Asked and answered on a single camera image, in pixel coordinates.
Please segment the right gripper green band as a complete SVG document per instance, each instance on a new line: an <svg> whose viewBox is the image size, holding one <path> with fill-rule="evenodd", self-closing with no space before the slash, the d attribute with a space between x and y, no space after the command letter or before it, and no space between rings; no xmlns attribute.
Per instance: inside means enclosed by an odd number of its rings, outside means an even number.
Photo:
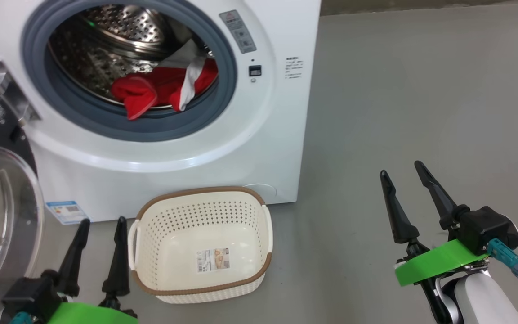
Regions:
<svg viewBox="0 0 518 324"><path fill-rule="evenodd" d="M415 170L422 185L428 189L440 216L443 230L456 230L459 220L469 211L465 204L458 205L422 161L415 161ZM401 287L419 285L428 301L437 324L458 324L458 306L444 295L441 279L464 271L471 263L481 263L488 254L473 254L458 240L446 242L428 250L417 240L419 230L411 224L396 196L396 188L388 172L380 172L380 183L390 221L391 233L397 244L408 244L407 258L399 260L395 267L395 277Z"/></svg>

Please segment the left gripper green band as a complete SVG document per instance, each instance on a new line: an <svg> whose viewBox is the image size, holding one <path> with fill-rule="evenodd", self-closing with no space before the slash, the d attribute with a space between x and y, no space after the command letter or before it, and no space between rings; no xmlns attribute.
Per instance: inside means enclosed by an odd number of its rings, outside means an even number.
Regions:
<svg viewBox="0 0 518 324"><path fill-rule="evenodd" d="M132 309L124 310L118 297L130 293L128 269L127 219L119 217L113 241L115 249L107 279L102 285L105 299L96 306L76 303L73 297L80 293L78 278L81 256L88 242L90 220L83 219L59 267L56 289L63 302L55 310L48 324L137 324L137 314Z"/></svg>

